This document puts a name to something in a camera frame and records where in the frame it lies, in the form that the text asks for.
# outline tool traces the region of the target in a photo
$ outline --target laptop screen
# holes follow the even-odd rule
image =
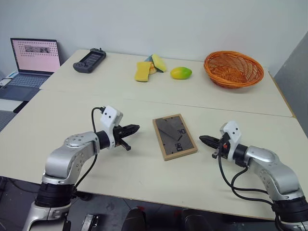
[[[60,67],[57,41],[11,38],[19,72],[52,74]]]

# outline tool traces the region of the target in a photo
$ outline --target wooden frame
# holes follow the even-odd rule
[[[191,134],[190,134],[190,132],[189,132],[187,126],[186,126],[186,123],[185,123],[181,114],[165,116],[165,117],[162,117],[162,119],[167,119],[167,118],[176,117],[176,116],[180,117],[180,120],[182,121],[183,126],[185,127],[186,133],[188,134],[188,137],[189,137],[190,141],[192,142],[193,148],[188,149],[188,150],[184,150],[184,151],[181,151],[181,152],[178,152],[178,153],[167,155],[165,148],[164,148],[164,145],[163,145],[163,141],[160,137],[160,133],[159,133],[157,124],[156,124],[156,120],[161,119],[161,118],[153,119],[154,129],[155,129],[155,132],[156,132],[156,135],[157,135],[157,138],[158,138],[158,143],[159,143],[160,149],[163,153],[163,157],[164,157],[165,161],[172,160],[172,159],[175,159],[175,158],[178,158],[178,157],[181,157],[181,156],[193,154],[193,153],[196,153],[198,151],[198,148],[197,148],[197,146],[196,146],[196,144],[195,144],[195,142],[194,142],[194,140],[193,140],[193,138],[192,138],[192,136],[191,136]]]

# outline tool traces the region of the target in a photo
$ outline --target white wall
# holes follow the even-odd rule
[[[307,0],[0,0],[0,71],[16,69],[10,37],[77,49],[204,60],[236,50],[275,75],[308,28]]]

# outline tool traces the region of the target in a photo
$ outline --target clock face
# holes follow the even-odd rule
[[[194,148],[180,116],[157,119],[156,125],[166,155],[172,155]]]

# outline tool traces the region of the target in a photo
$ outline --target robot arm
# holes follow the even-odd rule
[[[273,201],[272,210],[281,230],[308,230],[308,204],[296,174],[274,152],[240,144],[242,134],[235,121],[224,124],[220,132],[220,140],[200,136],[203,143],[217,149],[213,158],[220,155],[238,166],[249,167],[259,176]]]
[[[61,230],[70,230],[66,216],[84,163],[104,148],[122,145],[130,150],[122,138],[135,133],[139,126],[121,127],[123,114],[110,106],[101,111],[102,131],[70,136],[48,157],[38,196],[31,205],[23,231],[31,230],[36,223],[41,225],[43,221],[51,220],[62,220]]]

